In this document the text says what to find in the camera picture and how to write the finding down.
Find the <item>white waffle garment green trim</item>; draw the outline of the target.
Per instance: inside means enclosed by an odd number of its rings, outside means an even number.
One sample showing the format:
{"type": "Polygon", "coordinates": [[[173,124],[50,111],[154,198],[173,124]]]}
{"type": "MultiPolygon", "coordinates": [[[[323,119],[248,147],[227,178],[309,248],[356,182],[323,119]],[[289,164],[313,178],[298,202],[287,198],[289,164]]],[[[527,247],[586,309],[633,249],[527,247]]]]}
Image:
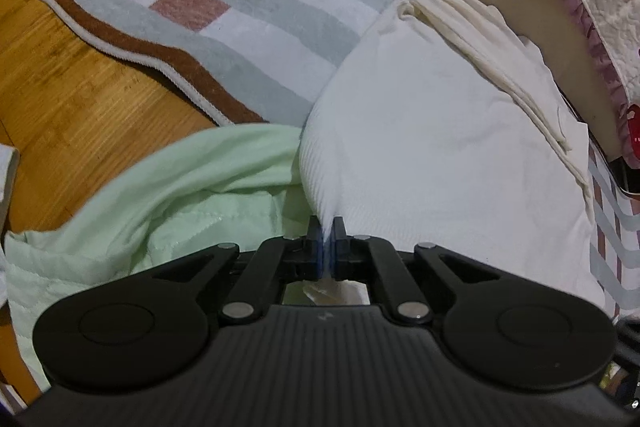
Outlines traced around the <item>white waffle garment green trim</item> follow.
{"type": "Polygon", "coordinates": [[[589,145],[496,8],[395,0],[314,104],[299,167],[324,227],[434,243],[603,306],[589,145]]]}

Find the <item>mint green quilted garment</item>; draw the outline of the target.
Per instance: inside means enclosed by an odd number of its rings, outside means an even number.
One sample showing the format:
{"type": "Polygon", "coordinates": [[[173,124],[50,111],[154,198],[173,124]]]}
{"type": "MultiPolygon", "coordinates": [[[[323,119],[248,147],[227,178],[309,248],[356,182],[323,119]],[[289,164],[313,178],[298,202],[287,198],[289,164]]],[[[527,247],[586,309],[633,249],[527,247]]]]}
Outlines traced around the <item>mint green quilted garment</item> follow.
{"type": "Polygon", "coordinates": [[[303,234],[311,210],[301,134],[280,124],[192,134],[107,183],[61,228],[6,234],[12,324],[38,387],[49,382],[32,331],[58,300],[218,243],[254,251],[270,237],[303,234]]]}

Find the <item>light grey crumpled garment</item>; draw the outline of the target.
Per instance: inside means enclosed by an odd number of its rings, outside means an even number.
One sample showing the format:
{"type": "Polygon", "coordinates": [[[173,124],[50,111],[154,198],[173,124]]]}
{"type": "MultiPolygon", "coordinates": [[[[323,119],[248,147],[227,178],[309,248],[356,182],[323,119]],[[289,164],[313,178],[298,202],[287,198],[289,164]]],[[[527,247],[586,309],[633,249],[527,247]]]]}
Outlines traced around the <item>light grey crumpled garment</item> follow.
{"type": "Polygon", "coordinates": [[[9,212],[19,161],[20,153],[16,148],[9,145],[0,145],[0,221],[2,227],[4,227],[4,222],[6,222],[6,216],[9,212]]]}

